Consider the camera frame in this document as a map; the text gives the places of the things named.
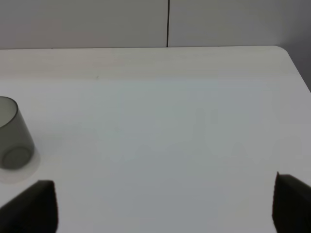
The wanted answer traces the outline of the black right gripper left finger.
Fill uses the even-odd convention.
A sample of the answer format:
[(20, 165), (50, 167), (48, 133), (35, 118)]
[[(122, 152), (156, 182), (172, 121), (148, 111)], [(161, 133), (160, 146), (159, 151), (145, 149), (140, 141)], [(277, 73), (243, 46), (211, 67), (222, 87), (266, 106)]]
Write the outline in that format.
[(0, 208), (2, 233), (55, 233), (58, 205), (55, 184), (37, 181)]

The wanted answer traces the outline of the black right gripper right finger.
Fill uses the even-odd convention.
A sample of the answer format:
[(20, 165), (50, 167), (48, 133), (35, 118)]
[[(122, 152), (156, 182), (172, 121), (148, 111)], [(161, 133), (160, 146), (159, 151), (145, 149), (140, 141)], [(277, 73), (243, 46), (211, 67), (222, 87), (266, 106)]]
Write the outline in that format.
[(277, 174), (272, 219), (278, 233), (311, 231), (311, 187), (289, 174)]

